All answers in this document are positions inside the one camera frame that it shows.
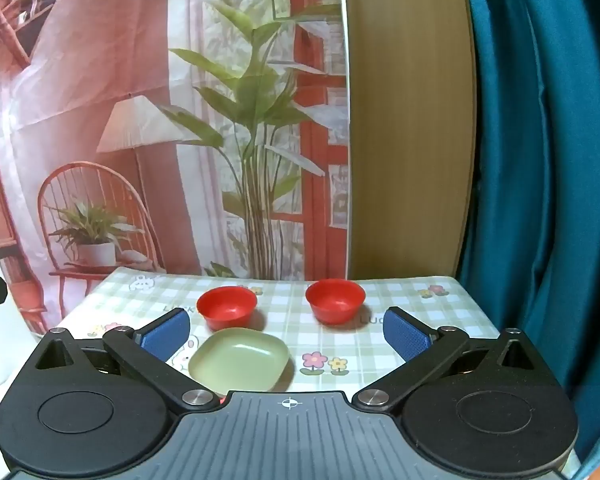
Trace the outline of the checkered bunny tablecloth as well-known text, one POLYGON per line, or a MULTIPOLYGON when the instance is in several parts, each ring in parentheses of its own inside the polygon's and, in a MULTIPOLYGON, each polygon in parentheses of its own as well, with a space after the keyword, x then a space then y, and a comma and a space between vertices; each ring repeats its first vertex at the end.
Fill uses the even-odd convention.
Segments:
POLYGON ((242 286, 258 297, 252 325, 282 340, 289 366, 280 391, 341 390, 353 394, 401 364, 382 336, 382 317, 399 307, 431 327, 457 326, 472 338, 494 338, 498 330, 478 304, 445 276, 364 281, 366 298, 358 316, 343 326, 325 326, 306 301, 305 282, 248 281, 150 274, 119 269, 100 283, 62 321, 76 338, 98 338, 118 325, 139 328, 174 308, 187 311, 190 336, 170 363, 182 373, 196 350, 210 337, 197 312, 199 297, 220 286, 242 286))

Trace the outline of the wooden board panel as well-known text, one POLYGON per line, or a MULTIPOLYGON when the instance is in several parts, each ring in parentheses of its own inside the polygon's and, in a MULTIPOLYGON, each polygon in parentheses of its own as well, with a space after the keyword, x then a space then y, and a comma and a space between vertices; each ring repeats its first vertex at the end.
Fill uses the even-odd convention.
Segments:
POLYGON ((455 272, 476 143, 468 0, 346 0, 349 274, 455 272))

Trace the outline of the red bowl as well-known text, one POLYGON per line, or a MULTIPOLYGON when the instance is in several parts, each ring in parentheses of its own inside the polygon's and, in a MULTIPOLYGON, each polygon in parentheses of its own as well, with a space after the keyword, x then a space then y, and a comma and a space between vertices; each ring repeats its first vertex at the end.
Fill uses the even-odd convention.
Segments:
POLYGON ((306 289, 306 301, 314 318, 326 325, 352 321, 365 299, 366 292, 362 286, 343 278, 325 278, 306 289))
POLYGON ((222 286, 204 292, 196 308, 210 330, 247 327, 258 305, 257 295, 242 286, 222 286))

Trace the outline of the green square plate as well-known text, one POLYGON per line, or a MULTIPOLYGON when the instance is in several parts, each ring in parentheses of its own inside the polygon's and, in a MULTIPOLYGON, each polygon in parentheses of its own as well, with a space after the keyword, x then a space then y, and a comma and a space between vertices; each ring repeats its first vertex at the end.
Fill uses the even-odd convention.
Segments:
POLYGON ((283 375, 290 352, 280 339, 249 328, 212 334, 188 362, 188 374, 218 396, 230 391, 267 392, 283 375))

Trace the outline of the printed room backdrop cloth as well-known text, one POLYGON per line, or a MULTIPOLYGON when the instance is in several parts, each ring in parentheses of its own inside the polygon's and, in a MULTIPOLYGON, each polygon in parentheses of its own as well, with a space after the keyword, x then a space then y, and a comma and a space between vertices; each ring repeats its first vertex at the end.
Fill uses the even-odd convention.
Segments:
POLYGON ((342 0, 0 0, 0 266, 44 333, 120 266, 347 272, 342 0))

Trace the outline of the teal curtain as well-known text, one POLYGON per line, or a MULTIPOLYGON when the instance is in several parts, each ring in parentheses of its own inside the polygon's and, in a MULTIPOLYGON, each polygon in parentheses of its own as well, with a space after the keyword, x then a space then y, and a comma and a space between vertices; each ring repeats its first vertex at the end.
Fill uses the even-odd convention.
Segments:
POLYGON ((468 0, 478 153, 458 277, 600 440, 600 0, 468 0))

